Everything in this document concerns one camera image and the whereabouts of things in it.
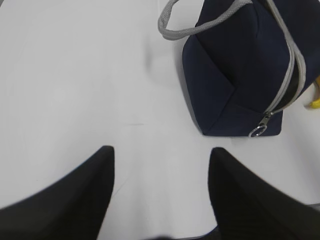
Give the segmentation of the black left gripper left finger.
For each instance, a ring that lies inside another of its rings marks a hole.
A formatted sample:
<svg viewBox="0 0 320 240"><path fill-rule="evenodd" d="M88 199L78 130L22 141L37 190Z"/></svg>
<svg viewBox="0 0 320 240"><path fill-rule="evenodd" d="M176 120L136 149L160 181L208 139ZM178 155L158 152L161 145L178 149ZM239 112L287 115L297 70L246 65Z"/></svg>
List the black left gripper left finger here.
<svg viewBox="0 0 320 240"><path fill-rule="evenodd" d="M0 211L2 240L96 240L111 201L115 150L103 146L46 189Z"/></svg>

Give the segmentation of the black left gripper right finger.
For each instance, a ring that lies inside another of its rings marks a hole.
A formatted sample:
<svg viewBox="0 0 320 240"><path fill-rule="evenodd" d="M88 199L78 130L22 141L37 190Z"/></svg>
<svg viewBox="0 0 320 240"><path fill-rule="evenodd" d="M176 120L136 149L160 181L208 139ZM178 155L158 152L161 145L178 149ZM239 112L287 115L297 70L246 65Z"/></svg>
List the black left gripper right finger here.
<svg viewBox="0 0 320 240"><path fill-rule="evenodd" d="M222 147L208 168L211 206L223 240L318 240L320 212L279 191Z"/></svg>

